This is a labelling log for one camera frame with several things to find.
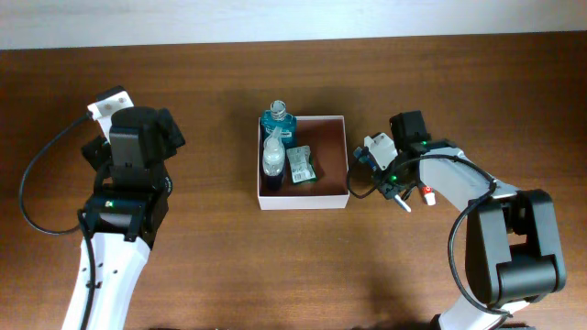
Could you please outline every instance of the open box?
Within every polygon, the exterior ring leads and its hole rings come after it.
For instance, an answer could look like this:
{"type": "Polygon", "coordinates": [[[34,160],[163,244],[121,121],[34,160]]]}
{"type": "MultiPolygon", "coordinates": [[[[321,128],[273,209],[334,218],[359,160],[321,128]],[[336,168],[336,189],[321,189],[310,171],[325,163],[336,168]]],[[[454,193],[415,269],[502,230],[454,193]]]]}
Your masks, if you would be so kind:
{"type": "Polygon", "coordinates": [[[267,189],[261,165],[263,135],[259,122],[257,148],[257,197],[261,210],[344,208],[349,200],[347,189],[347,141],[342,115],[297,117],[297,146],[310,146],[315,182],[292,183],[289,160],[285,161],[285,180],[277,192],[267,189]]]}

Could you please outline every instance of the bottle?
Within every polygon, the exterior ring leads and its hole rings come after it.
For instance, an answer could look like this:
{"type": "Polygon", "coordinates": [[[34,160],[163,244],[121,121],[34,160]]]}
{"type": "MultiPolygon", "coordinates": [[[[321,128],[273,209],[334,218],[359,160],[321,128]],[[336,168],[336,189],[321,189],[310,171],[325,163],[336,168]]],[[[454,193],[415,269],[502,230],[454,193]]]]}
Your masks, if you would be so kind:
{"type": "Polygon", "coordinates": [[[277,191],[285,178],[285,147],[282,143],[282,128],[277,126],[263,143],[263,172],[267,188],[277,191]]]}
{"type": "Polygon", "coordinates": [[[285,111],[285,103],[277,100],[271,103],[271,109],[265,110],[260,119],[263,126],[263,139],[266,139],[273,129],[276,127],[282,128],[282,143],[285,149],[297,146],[295,138],[295,128],[297,126],[297,119],[294,115],[290,115],[285,111]]]}

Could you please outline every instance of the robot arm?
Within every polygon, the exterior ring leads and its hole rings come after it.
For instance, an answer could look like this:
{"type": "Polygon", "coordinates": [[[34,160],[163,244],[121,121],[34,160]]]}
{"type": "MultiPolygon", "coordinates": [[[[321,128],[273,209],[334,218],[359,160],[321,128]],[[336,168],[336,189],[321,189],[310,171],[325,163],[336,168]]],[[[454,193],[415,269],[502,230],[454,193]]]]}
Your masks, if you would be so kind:
{"type": "Polygon", "coordinates": [[[172,181],[163,162],[185,141],[169,111],[134,106],[122,87],[98,96],[88,109],[104,132],[82,148],[96,170],[94,193],[78,213],[91,251],[82,242],[62,329],[122,329],[168,211],[172,181]],[[108,177],[111,184],[104,183],[108,177]]]}
{"type": "Polygon", "coordinates": [[[396,115],[390,125],[393,140],[384,133],[366,137],[365,149],[358,148],[355,156],[370,165],[379,192],[406,211],[411,209],[399,195],[410,187],[431,187],[463,211],[488,192],[488,180],[495,185],[491,197],[467,214],[465,269],[471,287],[462,288],[491,313],[461,295],[433,319],[433,329],[494,329],[505,320],[504,313],[513,314],[562,290],[566,270],[546,192],[522,192],[478,169],[453,143],[433,141],[419,111],[396,115]],[[526,235],[526,243],[510,246],[508,233],[526,235]]]}

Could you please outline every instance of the blue bottle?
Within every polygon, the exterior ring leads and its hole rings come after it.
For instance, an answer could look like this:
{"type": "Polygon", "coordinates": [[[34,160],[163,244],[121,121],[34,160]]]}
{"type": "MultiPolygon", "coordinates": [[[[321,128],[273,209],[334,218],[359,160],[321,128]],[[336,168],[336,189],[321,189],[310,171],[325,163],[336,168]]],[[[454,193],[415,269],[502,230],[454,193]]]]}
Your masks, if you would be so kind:
{"type": "Polygon", "coordinates": [[[295,138],[295,128],[297,119],[295,116],[285,111],[285,103],[277,100],[271,103],[271,110],[265,110],[260,118],[260,124],[263,126],[263,141],[273,132],[276,127],[282,128],[282,143],[285,149],[297,146],[295,138]]]}

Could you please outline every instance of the white box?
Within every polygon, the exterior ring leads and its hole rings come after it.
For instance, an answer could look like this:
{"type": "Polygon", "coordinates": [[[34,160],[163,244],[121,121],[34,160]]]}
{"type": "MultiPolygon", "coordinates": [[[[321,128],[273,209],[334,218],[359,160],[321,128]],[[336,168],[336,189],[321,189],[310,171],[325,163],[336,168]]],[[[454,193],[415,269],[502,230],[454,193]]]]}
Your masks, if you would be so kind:
{"type": "Polygon", "coordinates": [[[277,192],[264,189],[261,168],[262,131],[259,122],[257,147],[257,197],[261,210],[345,208],[349,201],[346,176],[347,141],[342,115],[297,117],[297,145],[310,146],[318,181],[293,185],[288,160],[285,180],[277,192]]]}

